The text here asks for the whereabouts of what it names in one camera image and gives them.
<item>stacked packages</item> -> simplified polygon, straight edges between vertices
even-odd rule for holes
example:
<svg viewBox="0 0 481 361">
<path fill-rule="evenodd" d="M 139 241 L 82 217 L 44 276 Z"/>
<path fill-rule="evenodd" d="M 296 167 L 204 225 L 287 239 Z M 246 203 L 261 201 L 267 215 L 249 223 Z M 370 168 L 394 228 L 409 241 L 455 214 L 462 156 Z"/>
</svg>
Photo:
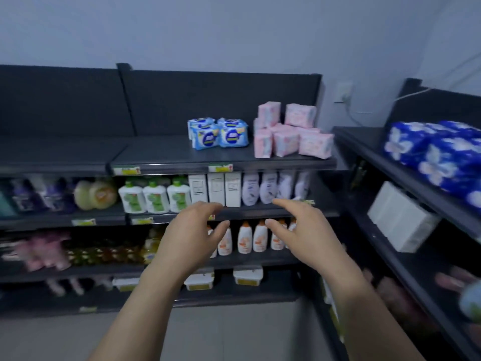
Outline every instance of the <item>stacked packages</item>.
<svg viewBox="0 0 481 361">
<path fill-rule="evenodd" d="M 280 103 L 267 102 L 259 105 L 254 120 L 254 156 L 269 158 L 272 152 L 278 157 L 291 153 L 329 158 L 333 134 L 322 134 L 314 128 L 316 107 L 298 104 L 286 106 L 285 124 L 280 120 Z"/>
<path fill-rule="evenodd" d="M 464 123 L 394 123 L 384 151 L 481 212 L 481 130 Z"/>
<path fill-rule="evenodd" d="M 247 124 L 240 119 L 213 118 L 187 121 L 189 139 L 196 150 L 221 146 L 223 148 L 245 147 L 249 144 Z"/>
</svg>

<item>hand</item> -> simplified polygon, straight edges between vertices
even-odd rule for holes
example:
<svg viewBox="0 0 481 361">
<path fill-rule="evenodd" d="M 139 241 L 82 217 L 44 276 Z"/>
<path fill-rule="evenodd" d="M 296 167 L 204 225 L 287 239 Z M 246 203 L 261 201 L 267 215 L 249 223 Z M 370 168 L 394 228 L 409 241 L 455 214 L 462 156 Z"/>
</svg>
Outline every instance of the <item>hand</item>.
<svg viewBox="0 0 481 361">
<path fill-rule="evenodd" d="M 273 203 L 293 214 L 297 225 L 294 231 L 289 231 L 278 221 L 267 219 L 266 226 L 300 261 L 324 277 L 338 275 L 352 261 L 319 209 L 297 200 L 274 199 Z"/>
<path fill-rule="evenodd" d="M 207 221 L 222 209 L 222 204 L 196 202 L 181 211 L 167 226 L 155 258 L 146 271 L 155 277 L 167 272 L 169 278 L 182 284 L 212 255 L 224 237 L 230 222 L 219 223 L 207 234 Z"/>
</svg>

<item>white wall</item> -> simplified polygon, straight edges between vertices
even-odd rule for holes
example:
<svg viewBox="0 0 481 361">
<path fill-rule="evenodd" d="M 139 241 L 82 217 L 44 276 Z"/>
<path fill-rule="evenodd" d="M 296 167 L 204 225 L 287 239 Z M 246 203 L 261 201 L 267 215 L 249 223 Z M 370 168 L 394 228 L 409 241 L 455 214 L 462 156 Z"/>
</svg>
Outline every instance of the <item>white wall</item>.
<svg viewBox="0 0 481 361">
<path fill-rule="evenodd" d="M 447 0 L 1 0 L 0 63 L 321 73 L 319 125 L 353 125 L 332 103 L 354 81 L 353 110 L 381 126 L 418 71 Z"/>
<path fill-rule="evenodd" d="M 417 77 L 429 87 L 481 96 L 480 32 L 481 0 L 449 2 L 436 20 Z M 476 54 L 476 60 L 446 75 Z"/>
</svg>

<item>shelf label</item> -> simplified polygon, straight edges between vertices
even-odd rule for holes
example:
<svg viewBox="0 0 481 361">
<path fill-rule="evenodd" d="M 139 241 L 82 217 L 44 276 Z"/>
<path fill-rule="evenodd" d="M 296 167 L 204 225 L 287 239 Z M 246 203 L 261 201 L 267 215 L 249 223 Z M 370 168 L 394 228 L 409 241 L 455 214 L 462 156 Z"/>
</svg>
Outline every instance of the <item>shelf label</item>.
<svg viewBox="0 0 481 361">
<path fill-rule="evenodd" d="M 209 172 L 232 172 L 234 164 L 232 163 L 211 163 L 209 164 Z"/>
<path fill-rule="evenodd" d="M 116 176 L 130 176 L 141 175 L 141 168 L 139 166 L 134 167 L 114 167 L 113 174 Z"/>
<path fill-rule="evenodd" d="M 153 224 L 153 217 L 147 218 L 132 218 L 130 220 L 132 225 Z"/>
<path fill-rule="evenodd" d="M 97 307 L 80 307 L 79 313 L 96 313 Z"/>
<path fill-rule="evenodd" d="M 92 219 L 72 219 L 72 225 L 74 227 L 91 227 L 97 225 L 95 218 Z"/>
</svg>

